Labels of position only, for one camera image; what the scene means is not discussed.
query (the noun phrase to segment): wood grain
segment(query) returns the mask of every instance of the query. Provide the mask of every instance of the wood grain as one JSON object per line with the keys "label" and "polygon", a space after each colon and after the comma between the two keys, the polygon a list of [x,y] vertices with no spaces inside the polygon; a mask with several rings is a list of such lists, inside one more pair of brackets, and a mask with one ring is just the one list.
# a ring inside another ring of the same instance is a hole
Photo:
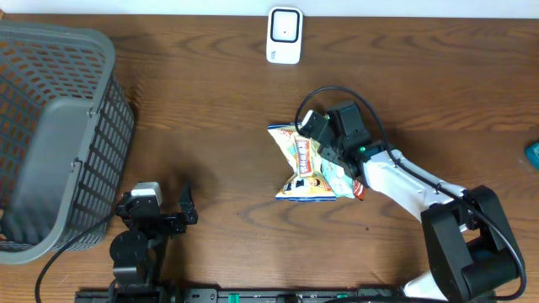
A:
{"label": "wood grain", "polygon": [[[335,84],[376,106],[411,161],[496,191],[526,259],[520,301],[539,300],[539,175],[523,152],[539,122],[537,21],[310,18],[301,62],[277,66],[264,57],[266,18],[8,19],[98,29],[114,42],[116,75],[139,114],[122,191],[156,180],[173,204],[189,181],[199,210],[199,224],[171,243],[164,277],[223,288],[355,288],[404,283],[428,268],[420,224],[380,194],[275,201],[291,169],[266,126],[292,121],[307,93]],[[326,93],[312,106],[346,98]],[[96,248],[59,258],[45,277],[44,302],[106,287],[109,244],[123,230],[115,220]],[[0,266],[0,301],[32,301],[49,257]]]}

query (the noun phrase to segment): crumpled snack bag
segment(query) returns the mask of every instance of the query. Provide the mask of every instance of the crumpled snack bag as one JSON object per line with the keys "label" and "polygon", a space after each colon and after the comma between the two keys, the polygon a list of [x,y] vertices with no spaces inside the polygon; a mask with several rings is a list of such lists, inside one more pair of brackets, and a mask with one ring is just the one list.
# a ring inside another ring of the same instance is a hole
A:
{"label": "crumpled snack bag", "polygon": [[300,136],[293,124],[270,125],[273,136],[294,174],[275,196],[278,200],[299,202],[335,201],[337,197],[363,200],[363,185],[344,174],[344,169],[322,159],[319,144]]}

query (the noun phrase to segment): teal object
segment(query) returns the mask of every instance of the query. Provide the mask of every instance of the teal object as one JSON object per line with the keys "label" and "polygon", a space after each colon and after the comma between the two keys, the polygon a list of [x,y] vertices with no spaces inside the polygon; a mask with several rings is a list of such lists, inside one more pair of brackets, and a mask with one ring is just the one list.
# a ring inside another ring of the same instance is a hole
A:
{"label": "teal object", "polygon": [[239,294],[228,295],[228,303],[239,303]]}
{"label": "teal object", "polygon": [[530,160],[533,167],[539,169],[539,143],[526,148],[526,157]]}

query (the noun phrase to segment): mesh basket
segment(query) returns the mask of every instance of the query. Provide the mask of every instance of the mesh basket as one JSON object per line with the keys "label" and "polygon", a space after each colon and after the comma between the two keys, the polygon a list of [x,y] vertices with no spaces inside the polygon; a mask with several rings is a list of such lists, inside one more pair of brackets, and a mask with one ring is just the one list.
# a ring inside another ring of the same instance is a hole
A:
{"label": "mesh basket", "polygon": [[36,259],[110,213],[134,130],[114,63],[97,31],[0,23],[0,263]]}

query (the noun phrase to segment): black cable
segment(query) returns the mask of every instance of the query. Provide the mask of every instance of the black cable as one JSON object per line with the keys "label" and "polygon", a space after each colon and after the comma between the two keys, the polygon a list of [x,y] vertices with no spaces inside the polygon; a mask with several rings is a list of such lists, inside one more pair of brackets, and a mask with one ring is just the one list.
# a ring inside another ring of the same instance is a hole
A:
{"label": "black cable", "polygon": [[400,297],[399,296],[379,296],[379,295],[352,296],[352,297],[346,297],[346,298],[327,300],[324,303],[361,303],[361,302],[447,303],[446,300],[412,298],[412,297],[405,297],[405,296],[400,296]]}
{"label": "black cable", "polygon": [[71,245],[73,245],[75,242],[78,242],[78,240],[82,239],[84,236],[89,234],[90,232],[93,232],[97,230],[100,226],[110,221],[115,216],[115,213],[111,213],[107,215],[103,220],[97,222],[94,226],[88,228],[86,231],[83,231],[80,235],[74,237],[70,242],[66,243],[63,247],[61,247],[55,254],[52,256],[51,260],[47,262],[45,267],[41,270],[41,274],[38,277],[37,281],[35,282],[35,302],[41,303],[41,297],[40,297],[40,287],[41,282],[43,281],[43,278],[45,277],[45,274],[47,270],[49,270],[49,267],[60,257],[60,255],[65,252]]}
{"label": "black cable", "polygon": [[110,282],[109,290],[107,291],[107,294],[109,295],[109,300],[105,303],[112,303],[112,301],[115,299],[115,287],[116,279],[113,279],[112,282]]}
{"label": "black cable", "polygon": [[448,190],[444,189],[443,187],[441,187],[441,184],[433,183],[430,180],[428,180],[427,178],[423,178],[422,176],[418,175],[416,172],[414,172],[414,171],[410,170],[409,168],[405,167],[400,162],[400,160],[398,160],[393,155],[393,153],[391,152],[391,148],[389,146],[389,140],[387,139],[386,129],[384,128],[384,126],[382,124],[382,120],[380,119],[380,117],[378,116],[376,111],[374,110],[374,107],[372,106],[371,103],[369,103],[369,101],[367,101],[365,98],[361,97],[361,95],[359,95],[357,92],[353,91],[352,89],[343,88],[343,87],[340,87],[340,86],[327,86],[327,87],[318,88],[318,89],[314,90],[312,93],[309,93],[303,99],[303,102],[300,104],[300,106],[299,106],[299,108],[297,109],[297,112],[296,112],[296,119],[294,120],[294,125],[296,126],[297,133],[301,134],[299,126],[298,126],[298,120],[300,118],[300,114],[301,114],[301,112],[303,110],[303,107],[305,107],[305,104],[307,104],[307,102],[312,97],[314,97],[316,94],[324,92],[324,91],[329,91],[329,90],[336,90],[336,91],[346,92],[346,93],[349,93],[352,96],[356,97],[358,100],[360,100],[361,103],[363,105],[365,105],[367,107],[367,109],[369,109],[369,112],[371,113],[371,115],[374,118],[376,124],[378,125],[378,128],[380,129],[380,132],[382,133],[382,142],[383,142],[384,147],[386,148],[387,155],[389,155],[391,160],[396,165],[398,165],[406,173],[409,173],[410,175],[412,175],[412,176],[416,177],[417,179],[421,180],[422,182],[428,184],[432,188],[437,189],[441,193],[443,193],[443,194],[451,197],[455,201],[457,201],[457,203],[462,205],[464,208],[466,208],[468,211],[470,211],[472,214],[474,214],[477,218],[479,218],[479,220],[481,220],[483,223],[488,225],[499,236],[499,238],[504,242],[505,246],[507,247],[507,249],[509,250],[509,252],[511,254],[511,257],[513,258],[513,260],[516,263],[516,268],[517,268],[518,274],[520,276],[520,286],[519,286],[519,289],[513,295],[491,296],[491,297],[489,297],[489,299],[490,300],[514,300],[514,299],[520,297],[522,294],[524,294],[524,291],[526,290],[526,284],[527,284],[526,269],[524,267],[524,264],[520,260],[518,254],[516,253],[515,248],[511,245],[509,240],[507,240],[507,237],[494,224],[494,222],[492,222],[492,220],[490,220],[490,218],[488,218],[483,212],[481,212],[480,210],[475,209],[472,205],[470,205],[468,202],[466,202],[461,197],[458,197],[457,195],[455,195],[455,194],[449,192]]}

